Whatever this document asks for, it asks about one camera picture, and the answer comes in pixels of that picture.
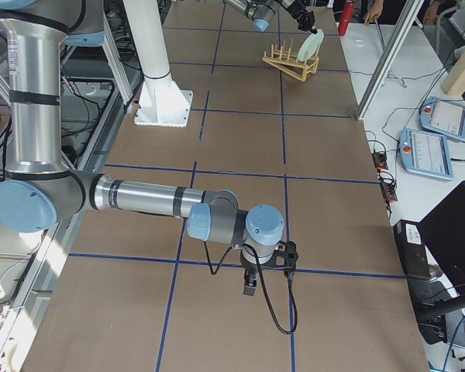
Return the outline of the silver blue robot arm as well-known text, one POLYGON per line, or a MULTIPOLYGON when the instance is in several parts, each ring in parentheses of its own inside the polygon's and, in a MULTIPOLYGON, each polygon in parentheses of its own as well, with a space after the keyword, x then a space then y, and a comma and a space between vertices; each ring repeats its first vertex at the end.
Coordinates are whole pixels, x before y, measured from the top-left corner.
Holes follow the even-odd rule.
POLYGON ((192 238, 240 250, 244 293, 264 285, 263 269, 294 270, 292 243, 273 206, 239 208, 234 193, 119 180, 62 161, 60 47, 105 40, 101 1, 0 1, 8 45, 14 150, 0 184, 0 221, 21 233, 49 229, 84 210, 118 209, 183 218, 192 238))
POLYGON ((279 9, 285 10, 297 24, 298 29, 304 32, 316 34, 315 13, 308 10, 310 1, 300 0, 266 0, 266 1, 246 1, 227 0, 226 4, 242 13, 250 19, 253 26, 260 32, 264 32, 270 26, 273 17, 278 14, 279 9))

